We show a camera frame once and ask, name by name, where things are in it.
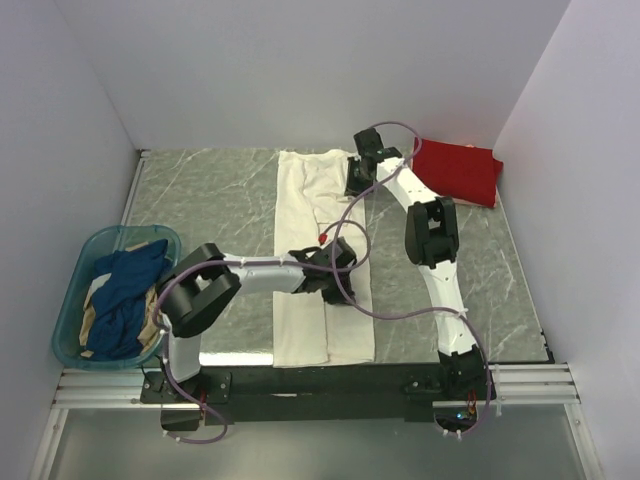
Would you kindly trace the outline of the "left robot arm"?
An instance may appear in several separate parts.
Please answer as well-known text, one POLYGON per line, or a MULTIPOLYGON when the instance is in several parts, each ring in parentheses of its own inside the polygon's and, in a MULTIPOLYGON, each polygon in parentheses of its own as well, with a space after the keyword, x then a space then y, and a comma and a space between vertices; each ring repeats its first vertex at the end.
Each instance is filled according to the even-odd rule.
POLYGON ((179 402, 208 395, 212 384, 202 373, 201 336, 238 296, 272 295, 276 367, 369 360, 373 330, 366 317, 353 319, 365 334, 363 348, 339 353, 335 346, 335 310, 354 299, 350 273, 357 266, 358 254, 343 237, 280 257, 242 258, 213 243, 202 245, 156 285, 152 320, 164 338, 164 389, 179 402))

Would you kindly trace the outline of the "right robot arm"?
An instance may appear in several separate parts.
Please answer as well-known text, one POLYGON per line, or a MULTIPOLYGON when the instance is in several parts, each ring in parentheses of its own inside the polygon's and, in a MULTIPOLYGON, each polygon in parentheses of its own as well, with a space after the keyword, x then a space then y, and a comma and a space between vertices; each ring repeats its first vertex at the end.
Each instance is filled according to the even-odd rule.
POLYGON ((348 159, 345 194, 360 200, 385 187, 406 212, 404 245, 421 273, 435 315, 441 373, 438 386, 448 398, 492 393, 487 355, 467 320, 459 288, 460 246, 456 207, 430 190, 400 151, 383 145, 373 127, 354 135, 357 155, 348 159))

